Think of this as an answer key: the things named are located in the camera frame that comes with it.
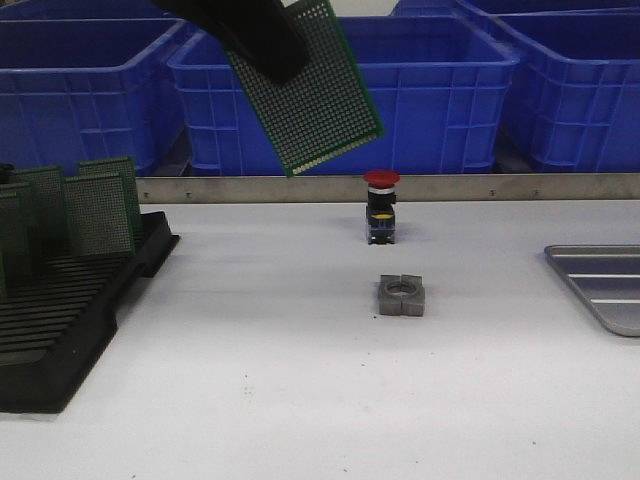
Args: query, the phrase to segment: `gray metal block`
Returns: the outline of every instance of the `gray metal block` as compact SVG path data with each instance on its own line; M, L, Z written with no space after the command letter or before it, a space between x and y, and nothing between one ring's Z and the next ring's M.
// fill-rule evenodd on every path
M416 275L380 275L378 287L380 315L421 317L425 309L422 277Z

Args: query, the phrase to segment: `metal rail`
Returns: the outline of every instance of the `metal rail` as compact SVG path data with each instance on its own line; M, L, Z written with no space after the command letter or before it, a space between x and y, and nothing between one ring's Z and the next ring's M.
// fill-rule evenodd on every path
M640 199L640 173L406 175L403 202ZM142 177L140 202L343 203L364 202L361 176Z

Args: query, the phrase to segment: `silver tray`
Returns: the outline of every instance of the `silver tray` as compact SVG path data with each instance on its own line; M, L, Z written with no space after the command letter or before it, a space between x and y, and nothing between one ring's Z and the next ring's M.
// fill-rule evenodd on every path
M640 245L550 246L545 253L605 328L640 337Z

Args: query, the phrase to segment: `blue plastic crate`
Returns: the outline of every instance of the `blue plastic crate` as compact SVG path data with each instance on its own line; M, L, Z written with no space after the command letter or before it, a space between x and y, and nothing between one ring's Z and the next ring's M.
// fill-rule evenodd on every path
M494 21L523 58L503 129L534 168L640 171L640 14Z
M148 174L184 127L176 20L0 22L0 152L19 168L132 155Z
M387 135L311 174L492 169L492 148L516 57L453 17L341 21ZM169 64L182 94L196 174L282 174L213 38L195 35Z
M490 31L491 17L494 15L640 11L640 0L456 0L456 2L461 15L486 31Z
M454 0L400 0L391 15L397 17L424 17L452 15Z
M0 20L172 17L151 0L22 0L0 8Z

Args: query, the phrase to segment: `white tabletop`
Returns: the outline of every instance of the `white tabletop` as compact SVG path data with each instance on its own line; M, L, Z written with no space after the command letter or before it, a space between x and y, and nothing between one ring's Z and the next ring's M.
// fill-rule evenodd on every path
M157 209L182 241L62 414L0 416L2 478L640 478L640 339L542 255L639 202L400 203L388 246L364 205ZM402 273L422 318L377 314Z

